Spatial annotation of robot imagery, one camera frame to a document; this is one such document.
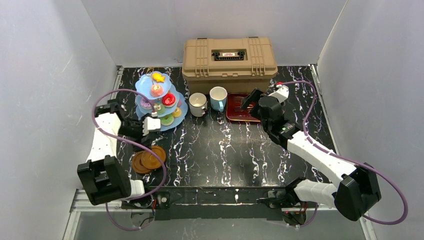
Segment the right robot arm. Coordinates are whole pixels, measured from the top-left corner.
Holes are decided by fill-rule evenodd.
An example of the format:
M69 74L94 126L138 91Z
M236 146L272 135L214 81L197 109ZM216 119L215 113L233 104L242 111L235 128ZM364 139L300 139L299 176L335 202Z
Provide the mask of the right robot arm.
M285 117L283 102L288 96L286 86L269 95L256 88L241 100L240 107L249 109L249 114L260 120L272 142L317 168L330 182L299 177L257 202L269 208L315 202L336 208L348 220L357 221L382 198L376 173L370 165L360 166L333 156L331 150L307 136L298 123Z

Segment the green kiwi tart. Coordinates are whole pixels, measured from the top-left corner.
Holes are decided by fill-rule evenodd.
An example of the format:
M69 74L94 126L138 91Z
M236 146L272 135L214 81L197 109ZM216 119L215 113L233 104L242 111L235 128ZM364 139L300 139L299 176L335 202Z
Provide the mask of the green kiwi tart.
M166 107L162 103L155 104L154 109L158 116L162 116L166 112Z

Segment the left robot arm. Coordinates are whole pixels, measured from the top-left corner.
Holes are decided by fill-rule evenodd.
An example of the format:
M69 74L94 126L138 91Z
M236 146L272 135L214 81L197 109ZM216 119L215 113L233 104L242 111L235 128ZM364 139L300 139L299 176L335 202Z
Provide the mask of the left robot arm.
M142 180L132 180L117 158L117 135L135 139L141 145L150 145L149 133L161 129L161 120L144 115L140 120L126 118L125 105L116 99L95 107L93 143L85 163L77 166L77 175L92 205L110 201L130 201L145 197Z

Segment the blue three-tier cake stand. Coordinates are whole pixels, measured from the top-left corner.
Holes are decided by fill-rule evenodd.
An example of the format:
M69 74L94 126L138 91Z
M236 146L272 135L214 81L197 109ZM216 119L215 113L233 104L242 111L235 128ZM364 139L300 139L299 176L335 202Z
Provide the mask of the blue three-tier cake stand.
M162 75L164 75L165 76L165 82L156 82L156 81L152 80L152 78L151 78L152 73L161 73ZM153 84L160 84L163 87L164 93L159 98L152 97L151 94L150 94L150 89L151 89L151 86ZM182 100L182 105L179 107L182 111L181 116L174 118L174 122L169 126L161 125L160 131L164 132L164 131L168 131L170 129L173 129L173 128L177 127L178 125L180 125L183 122L183 120L185 119L185 117L188 113L188 105L185 102L185 97L183 96L183 94L176 90L176 87L171 82L169 75L162 73L160 71L153 71L151 73L143 74L139 78L139 80L135 83L135 88L136 88L137 92L141 93L141 95L137 95L135 97L136 115L139 119L141 119L146 114L150 114L151 116L156 116L159 119L161 117L165 116L165 115L172 114L172 112L174 112L174 110L177 108L177 103L178 103L179 99ZM155 104L162 104L162 97L165 96L167 93L172 93L172 94L175 95L176 104L172 107L166 107L166 111L163 115L158 115L156 113L155 108L153 108L151 110L146 110L146 109L143 109L143 108L140 107L141 98L148 99L150 101L150 103L152 104L152 106L154 107Z

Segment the tan plastic toolbox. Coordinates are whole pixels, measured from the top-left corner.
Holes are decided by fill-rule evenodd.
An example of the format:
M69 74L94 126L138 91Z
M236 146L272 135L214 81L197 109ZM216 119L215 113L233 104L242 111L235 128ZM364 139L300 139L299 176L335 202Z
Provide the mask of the tan plastic toolbox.
M214 87L228 93L265 92L278 73L268 37L189 39L183 53L181 72L191 94L207 95Z

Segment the light blue mug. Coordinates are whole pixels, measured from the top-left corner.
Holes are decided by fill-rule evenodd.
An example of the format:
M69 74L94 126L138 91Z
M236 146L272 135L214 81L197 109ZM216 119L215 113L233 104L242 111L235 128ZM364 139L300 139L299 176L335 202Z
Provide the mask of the light blue mug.
M221 86L215 86L209 91L211 107L218 112L223 112L227 102L227 90Z

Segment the brown wooden coaster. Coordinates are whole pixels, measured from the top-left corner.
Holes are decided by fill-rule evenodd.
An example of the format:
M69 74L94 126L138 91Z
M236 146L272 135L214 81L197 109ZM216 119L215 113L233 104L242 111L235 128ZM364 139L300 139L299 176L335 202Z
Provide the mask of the brown wooden coaster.
M144 151L137 152L132 157L132 160L131 160L132 168L138 174L149 174L153 171L152 169L148 169L145 166L143 166L142 159L143 159L144 153L145 153Z
M156 154L163 163L166 162L167 155L162 147L152 146L151 151ZM151 152L146 150L142 151L141 164L149 170L155 170L162 167L160 161Z

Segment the green frosted donut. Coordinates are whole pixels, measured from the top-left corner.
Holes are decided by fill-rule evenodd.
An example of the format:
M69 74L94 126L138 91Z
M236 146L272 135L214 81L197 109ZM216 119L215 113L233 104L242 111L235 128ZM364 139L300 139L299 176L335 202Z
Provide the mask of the green frosted donut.
M160 118L160 124L162 126L169 126L174 122L174 116L172 114L167 114Z

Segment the pink round pastry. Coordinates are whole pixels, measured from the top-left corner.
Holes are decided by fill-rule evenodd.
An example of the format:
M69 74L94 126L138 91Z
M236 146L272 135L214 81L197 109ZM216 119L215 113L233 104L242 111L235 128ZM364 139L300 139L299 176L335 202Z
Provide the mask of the pink round pastry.
M160 84L153 84L150 88L150 95L159 98L164 93L164 88Z

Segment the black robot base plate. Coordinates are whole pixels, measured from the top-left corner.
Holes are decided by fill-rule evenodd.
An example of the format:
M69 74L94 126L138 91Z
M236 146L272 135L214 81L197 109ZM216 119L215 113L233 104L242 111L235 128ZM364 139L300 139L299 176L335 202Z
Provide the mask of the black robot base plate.
M265 219L281 221L292 214L305 222L315 204L295 203L283 187L165 186L155 193L155 220Z

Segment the purple frosted donut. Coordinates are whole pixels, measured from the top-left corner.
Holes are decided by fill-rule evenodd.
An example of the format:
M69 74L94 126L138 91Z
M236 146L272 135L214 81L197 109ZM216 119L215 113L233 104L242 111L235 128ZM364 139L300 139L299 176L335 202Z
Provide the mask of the purple frosted donut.
M139 102L139 106L145 110L152 110L154 108L152 104L150 103L150 101L144 97L141 98Z

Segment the orange pastry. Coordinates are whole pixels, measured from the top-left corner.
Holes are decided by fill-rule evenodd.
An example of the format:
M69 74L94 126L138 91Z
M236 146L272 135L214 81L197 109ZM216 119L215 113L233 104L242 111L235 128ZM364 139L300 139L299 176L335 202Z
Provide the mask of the orange pastry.
M157 83L164 83L166 77L159 72L153 72L151 74L151 79Z

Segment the red serving tray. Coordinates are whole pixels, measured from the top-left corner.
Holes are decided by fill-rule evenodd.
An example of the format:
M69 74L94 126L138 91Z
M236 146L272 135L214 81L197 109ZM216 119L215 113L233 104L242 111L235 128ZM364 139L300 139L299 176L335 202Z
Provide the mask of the red serving tray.
M238 123L259 123L260 120L251 116L251 110L255 103L248 105L246 109L241 108L242 99L247 97L247 93L229 93L226 103L226 117L230 122Z

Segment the white mug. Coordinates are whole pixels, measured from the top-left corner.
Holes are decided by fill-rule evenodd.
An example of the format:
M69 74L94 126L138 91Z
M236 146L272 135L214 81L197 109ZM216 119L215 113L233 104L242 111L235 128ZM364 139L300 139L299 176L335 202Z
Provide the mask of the white mug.
M193 116L200 118L206 114L207 98L203 93L195 92L189 96L189 109Z

